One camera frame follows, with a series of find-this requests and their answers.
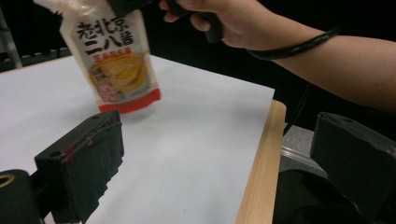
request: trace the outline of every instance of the wooden edge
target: wooden edge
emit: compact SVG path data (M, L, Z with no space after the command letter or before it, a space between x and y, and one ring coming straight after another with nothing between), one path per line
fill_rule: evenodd
M272 224L286 107L272 101L239 208L237 224Z

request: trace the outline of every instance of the hand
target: hand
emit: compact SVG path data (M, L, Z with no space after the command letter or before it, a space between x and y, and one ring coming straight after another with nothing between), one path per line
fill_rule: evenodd
M257 0L177 0L189 11L204 11L216 13L222 23L222 41L230 47L243 49L268 49L270 42L265 41L268 30L271 29L277 15L269 11ZM160 8L169 10L165 0L160 2ZM178 19L167 12L165 21ZM210 23L202 20L197 13L191 15L192 25L200 31L208 31Z

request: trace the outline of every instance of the white surface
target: white surface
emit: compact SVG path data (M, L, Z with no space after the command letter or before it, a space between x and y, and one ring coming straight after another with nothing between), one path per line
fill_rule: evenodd
M123 164L88 223L234 223L274 91L151 59L163 98L121 116ZM98 113L72 57L0 75L0 97L1 171L31 174Z

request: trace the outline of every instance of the black cable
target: black cable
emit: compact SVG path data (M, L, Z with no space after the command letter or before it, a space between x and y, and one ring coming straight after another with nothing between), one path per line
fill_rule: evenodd
M288 123L288 125L286 125L285 129L283 130L283 135L285 135L289 131L291 126L293 126L295 121L300 117L300 114L304 109L306 100L308 99L309 92L311 92L311 89L312 89L312 84L307 82L303 95L301 96L300 102L297 104L297 107L294 110L294 114L290 117L290 122Z

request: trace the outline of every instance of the black device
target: black device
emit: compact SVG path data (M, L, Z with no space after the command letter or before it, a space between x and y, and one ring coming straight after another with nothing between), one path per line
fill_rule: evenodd
M118 17L123 17L126 14L137 10L147 4L156 2L155 0L107 0L113 9L114 14ZM185 16L189 13L186 9L181 7L176 0L166 0L170 7L170 11L179 17ZM211 12L199 12L199 16L210 22L211 28L205 32L206 40L209 43L216 43L222 39L221 23L216 14Z
M85 223L124 154L118 110L94 115L35 156L37 171L0 173L0 221Z

